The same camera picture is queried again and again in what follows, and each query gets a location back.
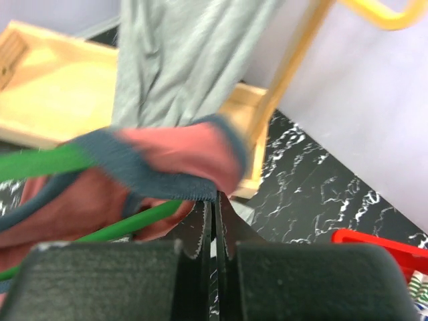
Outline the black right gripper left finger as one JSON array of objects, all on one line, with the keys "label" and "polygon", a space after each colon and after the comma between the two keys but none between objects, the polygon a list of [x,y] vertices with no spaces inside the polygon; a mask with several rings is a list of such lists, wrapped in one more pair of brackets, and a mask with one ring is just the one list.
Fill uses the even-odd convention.
[{"label": "black right gripper left finger", "polygon": [[24,260],[2,320],[207,320],[211,204],[164,238],[45,243]]}]

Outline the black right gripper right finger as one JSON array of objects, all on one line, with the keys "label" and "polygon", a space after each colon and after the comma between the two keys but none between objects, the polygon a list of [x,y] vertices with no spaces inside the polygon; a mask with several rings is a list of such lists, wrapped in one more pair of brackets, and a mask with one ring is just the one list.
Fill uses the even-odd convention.
[{"label": "black right gripper right finger", "polygon": [[367,243],[273,243],[215,203],[221,320],[417,320],[392,255]]}]

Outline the salmon pink tank top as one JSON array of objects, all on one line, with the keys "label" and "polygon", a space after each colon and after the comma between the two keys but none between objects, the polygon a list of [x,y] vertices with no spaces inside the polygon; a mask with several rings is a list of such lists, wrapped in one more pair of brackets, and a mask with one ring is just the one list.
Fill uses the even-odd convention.
[{"label": "salmon pink tank top", "polygon": [[219,115],[169,128],[103,128],[45,151],[1,158],[4,179],[98,169],[141,199],[214,201],[231,194],[247,172],[247,146]]}]

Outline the green hanger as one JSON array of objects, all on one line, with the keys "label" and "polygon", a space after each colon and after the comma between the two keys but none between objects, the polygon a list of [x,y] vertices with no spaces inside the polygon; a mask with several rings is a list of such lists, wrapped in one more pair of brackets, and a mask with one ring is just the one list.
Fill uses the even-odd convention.
[{"label": "green hanger", "polygon": [[98,169],[30,179],[21,204],[1,217],[1,282],[38,243],[156,239],[192,208],[190,201],[141,199]]}]

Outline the green striped tank top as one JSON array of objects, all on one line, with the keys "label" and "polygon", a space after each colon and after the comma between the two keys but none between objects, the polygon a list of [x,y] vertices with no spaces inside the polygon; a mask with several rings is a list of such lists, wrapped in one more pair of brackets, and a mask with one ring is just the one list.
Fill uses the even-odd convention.
[{"label": "green striped tank top", "polygon": [[427,309],[427,275],[414,271],[408,283],[408,290],[416,305]]}]

